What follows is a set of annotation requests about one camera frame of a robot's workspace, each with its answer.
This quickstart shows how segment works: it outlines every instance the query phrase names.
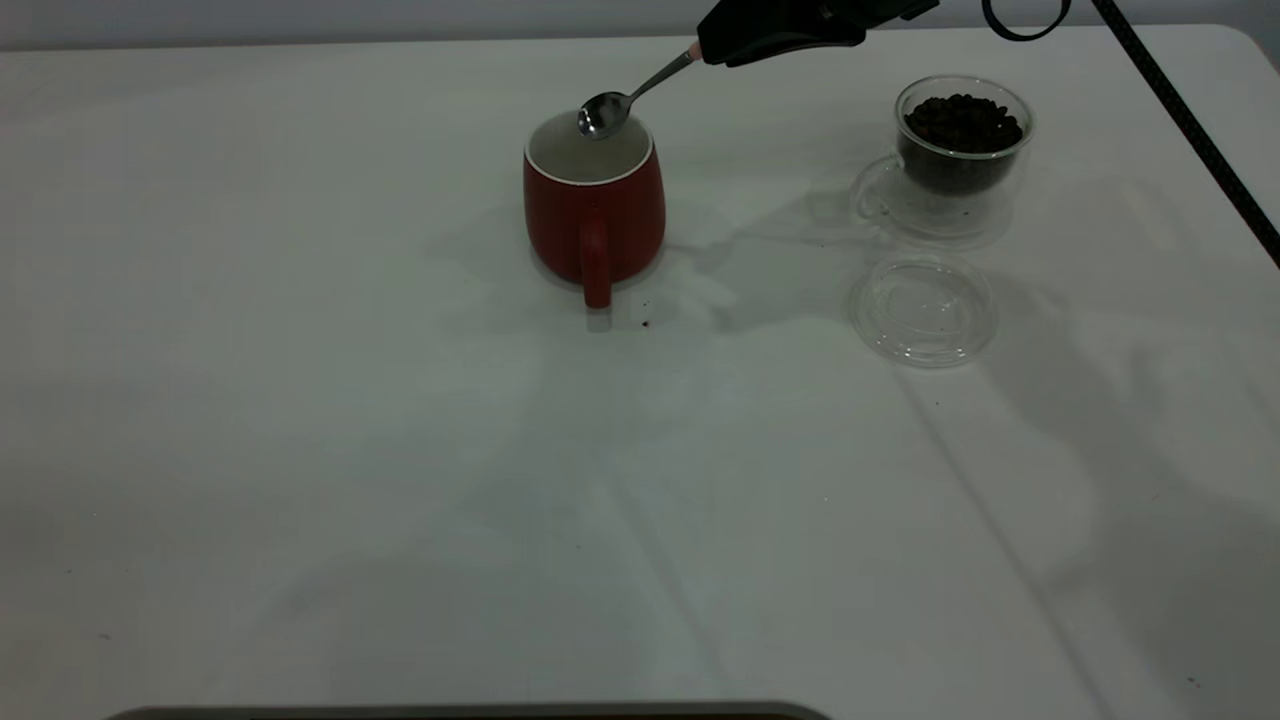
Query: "spoon handle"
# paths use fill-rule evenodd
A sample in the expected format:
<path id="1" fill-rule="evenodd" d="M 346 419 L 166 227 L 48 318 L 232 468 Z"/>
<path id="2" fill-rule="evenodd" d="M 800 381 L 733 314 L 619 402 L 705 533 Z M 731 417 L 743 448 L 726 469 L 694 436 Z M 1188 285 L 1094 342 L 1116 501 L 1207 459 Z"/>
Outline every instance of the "spoon handle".
<path id="1" fill-rule="evenodd" d="M 648 82 L 645 82 L 644 85 L 641 85 L 640 90 L 632 92 L 631 94 L 631 101 L 634 102 L 634 101 L 639 100 L 641 95 L 644 95 L 645 92 L 649 92 L 650 90 L 658 87 L 663 82 L 671 79 L 671 76 L 678 73 L 680 70 L 682 70 L 682 69 L 685 69 L 685 68 L 687 68 L 689 65 L 692 65 L 692 64 L 694 64 L 692 50 L 686 50 L 684 55 L 681 55 L 680 58 L 676 58 L 675 60 L 672 60 L 669 65 L 667 65 L 666 68 L 658 70 L 658 74 L 653 76 L 652 78 L 649 78 Z"/>

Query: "white wall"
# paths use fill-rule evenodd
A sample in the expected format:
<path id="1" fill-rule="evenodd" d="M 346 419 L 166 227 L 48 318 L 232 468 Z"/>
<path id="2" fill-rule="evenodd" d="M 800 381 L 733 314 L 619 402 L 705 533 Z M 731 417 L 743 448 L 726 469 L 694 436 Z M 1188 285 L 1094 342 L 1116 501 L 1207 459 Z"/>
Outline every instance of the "white wall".
<path id="1" fill-rule="evenodd" d="M 1119 0 L 1134 23 L 1222 23 L 1280 58 L 1280 0 Z M 0 0 L 0 47 L 307 42 L 440 37 L 691 35 L 714 0 Z M 1010 24 L 1059 0 L 997 0 Z M 1071 22 L 1097 23 L 1089 0 Z M 980 26 L 979 0 L 942 0 L 923 27 Z"/>

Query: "red mug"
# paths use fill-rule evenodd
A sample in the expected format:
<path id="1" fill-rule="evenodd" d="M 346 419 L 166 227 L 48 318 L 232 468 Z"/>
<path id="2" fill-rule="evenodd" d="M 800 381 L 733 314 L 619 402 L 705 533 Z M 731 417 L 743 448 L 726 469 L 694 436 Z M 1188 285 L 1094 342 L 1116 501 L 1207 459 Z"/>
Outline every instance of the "red mug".
<path id="1" fill-rule="evenodd" d="M 525 223 L 543 263 L 582 284 L 588 307 L 608 307 L 613 283 L 648 268 L 667 233 L 649 129 L 632 118 L 608 140 L 588 140 L 576 113 L 545 122 L 525 146 Z"/>

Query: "white table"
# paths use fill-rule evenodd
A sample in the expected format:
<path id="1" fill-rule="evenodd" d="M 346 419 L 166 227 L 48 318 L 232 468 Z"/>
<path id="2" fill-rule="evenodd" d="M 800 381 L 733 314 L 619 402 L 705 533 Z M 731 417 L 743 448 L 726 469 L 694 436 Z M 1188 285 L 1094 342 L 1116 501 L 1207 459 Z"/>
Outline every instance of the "white table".
<path id="1" fill-rule="evenodd" d="M 1142 35 L 1280 218 L 1271 65 Z M 524 137 L 681 47 L 5 56 L 0 717 L 1274 716 L 1280 274 L 1108 33 L 680 77 L 640 109 L 669 249 L 599 332 L 527 250 Z M 931 374 L 845 319 L 840 190 L 936 72 L 1042 135 L 969 255 L 1000 337 Z"/>

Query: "black cable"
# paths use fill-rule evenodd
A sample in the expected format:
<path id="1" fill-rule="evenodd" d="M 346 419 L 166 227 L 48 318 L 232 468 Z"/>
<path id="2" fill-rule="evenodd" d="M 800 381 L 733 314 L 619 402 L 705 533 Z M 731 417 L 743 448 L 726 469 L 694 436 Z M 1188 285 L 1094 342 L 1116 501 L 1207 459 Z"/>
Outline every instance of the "black cable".
<path id="1" fill-rule="evenodd" d="M 1070 12 L 1071 0 L 1062 0 L 1062 12 L 1057 14 L 1057 19 L 1053 20 L 1053 24 L 1037 32 L 1036 35 L 1018 35 L 1016 32 L 1009 29 L 1005 23 L 1000 22 L 1000 18 L 996 17 L 996 9 L 991 6 L 991 0 L 982 0 L 982 15 L 987 18 L 987 24 L 991 26 L 991 29 L 996 31 L 996 35 L 1000 37 L 1012 40 L 1014 42 L 1030 42 L 1032 40 L 1044 37 L 1057 29 L 1057 26 L 1062 24 L 1062 20 L 1066 19 L 1066 15 L 1070 14 Z"/>
<path id="2" fill-rule="evenodd" d="M 982 13 L 986 15 L 987 23 L 991 24 L 991 28 L 1000 37 L 1018 42 L 1044 37 L 1066 19 L 1066 14 L 1071 9 L 1071 0 L 1062 0 L 1062 12 L 1053 24 L 1036 35 L 1018 35 L 996 19 L 991 1 L 982 0 Z M 1226 193 L 1228 200 L 1231 201 L 1231 205 L 1235 205 L 1235 211 L 1240 214 L 1240 218 L 1244 219 L 1249 229 L 1253 231 L 1253 234 L 1257 236 L 1258 242 L 1262 243 L 1263 250 L 1267 251 L 1267 255 L 1271 256 L 1276 266 L 1280 266 L 1280 232 L 1276 232 L 1276 227 L 1267 218 L 1267 214 L 1262 211 L 1249 188 L 1244 186 L 1244 182 L 1235 174 L 1231 164 L 1222 156 L 1222 151 L 1213 143 L 1213 138 L 1204 132 L 1204 127 L 1201 126 L 1192 109 L 1187 106 L 1187 101 L 1179 95 L 1174 83 L 1169 82 L 1169 76 L 1165 74 L 1160 63 L 1151 56 L 1151 51 L 1143 45 L 1138 33 L 1134 32 L 1133 26 L 1125 19 L 1124 13 L 1120 12 L 1114 0 L 1093 0 L 1093 5 L 1098 9 L 1098 14 L 1102 15 L 1102 20 L 1111 28 L 1111 33 L 1115 35 L 1120 46 L 1129 54 L 1129 59 L 1133 60 L 1134 67 L 1138 68 L 1147 85 L 1151 86 L 1156 97 L 1164 104 L 1169 117 L 1178 123 L 1178 128 L 1187 136 L 1196 154 L 1199 155 L 1201 161 L 1204 163 L 1210 174 L 1217 181 L 1219 187 Z"/>

